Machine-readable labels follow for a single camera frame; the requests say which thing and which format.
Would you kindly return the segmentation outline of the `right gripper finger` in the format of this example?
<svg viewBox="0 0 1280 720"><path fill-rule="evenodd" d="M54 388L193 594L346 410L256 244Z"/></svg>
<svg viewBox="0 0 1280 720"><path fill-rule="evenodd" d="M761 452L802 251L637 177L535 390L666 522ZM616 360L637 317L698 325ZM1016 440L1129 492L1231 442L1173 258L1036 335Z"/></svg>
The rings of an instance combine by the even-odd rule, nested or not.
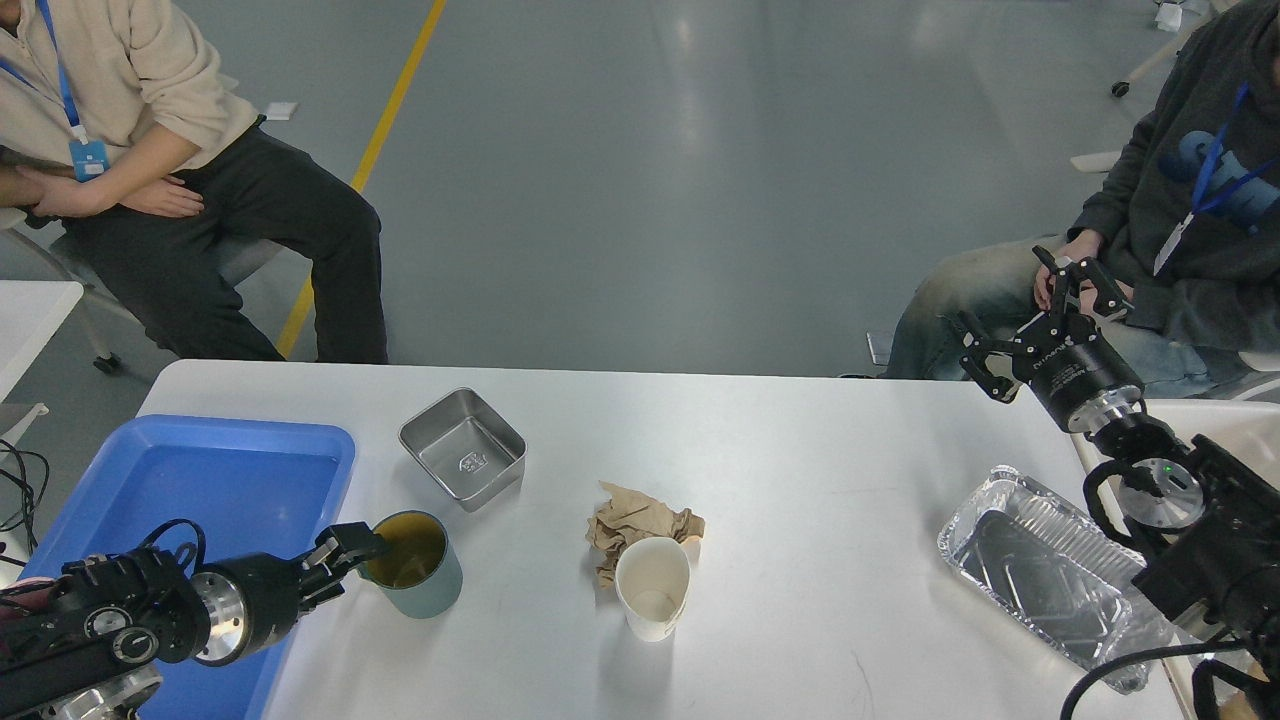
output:
<svg viewBox="0 0 1280 720"><path fill-rule="evenodd" d="M1080 313L1096 319L1120 322L1135 309L1129 292L1096 258L1076 261L1066 256L1055 256L1042 246L1034 246L1033 254L1044 268L1050 282L1039 304L1043 313L1051 316Z"/></svg>
<svg viewBox="0 0 1280 720"><path fill-rule="evenodd" d="M1048 352L1046 336L1037 331L1039 318L1032 322L1028 337L1015 334L1001 340L987 332L973 313L960 311L957 331L963 343L960 366L988 398L1001 404L1015 400L1018 391L1030 383L1033 365Z"/></svg>

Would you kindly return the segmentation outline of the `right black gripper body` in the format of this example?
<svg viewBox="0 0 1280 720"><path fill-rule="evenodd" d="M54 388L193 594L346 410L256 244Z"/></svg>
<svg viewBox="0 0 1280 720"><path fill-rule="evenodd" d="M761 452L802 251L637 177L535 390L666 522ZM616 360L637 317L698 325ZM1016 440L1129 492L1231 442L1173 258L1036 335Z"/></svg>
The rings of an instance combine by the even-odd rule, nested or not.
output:
<svg viewBox="0 0 1280 720"><path fill-rule="evenodd" d="M1143 384L1091 316L1039 314L1021 327L1018 379L1066 433L1092 433L1133 413Z"/></svg>

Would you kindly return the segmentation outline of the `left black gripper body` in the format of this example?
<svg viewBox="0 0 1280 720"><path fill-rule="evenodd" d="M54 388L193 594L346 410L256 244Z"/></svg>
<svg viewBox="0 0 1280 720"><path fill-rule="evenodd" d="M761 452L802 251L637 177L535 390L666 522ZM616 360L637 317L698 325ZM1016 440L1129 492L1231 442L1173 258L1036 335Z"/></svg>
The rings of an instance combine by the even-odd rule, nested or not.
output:
<svg viewBox="0 0 1280 720"><path fill-rule="evenodd" d="M241 556L202 566L192 587L209 616L195 661L227 666L283 639L303 611L305 560Z"/></svg>

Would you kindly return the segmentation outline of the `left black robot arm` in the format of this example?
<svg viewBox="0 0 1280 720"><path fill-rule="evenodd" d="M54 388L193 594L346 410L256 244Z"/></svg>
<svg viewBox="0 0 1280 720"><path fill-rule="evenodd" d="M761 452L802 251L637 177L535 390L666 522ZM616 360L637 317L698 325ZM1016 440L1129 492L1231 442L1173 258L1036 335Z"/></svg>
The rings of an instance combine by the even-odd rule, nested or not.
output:
<svg viewBox="0 0 1280 720"><path fill-rule="evenodd" d="M3 592L3 716L128 719L157 693L157 664L236 664L282 642L343 593L344 577L390 552L364 523L325 528L293 559L206 560L206 536L178 550L166 521L124 553L68 562Z"/></svg>

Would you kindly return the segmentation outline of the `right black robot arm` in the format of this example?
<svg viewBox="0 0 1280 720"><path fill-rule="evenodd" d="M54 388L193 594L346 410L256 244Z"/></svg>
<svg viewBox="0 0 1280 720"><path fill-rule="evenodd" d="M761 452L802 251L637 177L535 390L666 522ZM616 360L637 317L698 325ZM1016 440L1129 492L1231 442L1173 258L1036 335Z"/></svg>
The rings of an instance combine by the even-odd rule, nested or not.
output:
<svg viewBox="0 0 1280 720"><path fill-rule="evenodd" d="M1217 685L1230 685L1258 719L1277 697L1277 489L1204 436L1179 439L1149 415L1138 375L1107 342L1097 318L1132 310L1094 259L1073 261L1034 246L1053 277L1047 309L1007 340L961 313L961 368L991 398L1028 387L1060 430L1102 455L1084 480L1085 506L1112 543L1146 565L1135 588L1194 644L1129 653L1089 671L1062 717L1112 670L1148 659L1199 656L1190 675L1198 719L1216 719Z"/></svg>

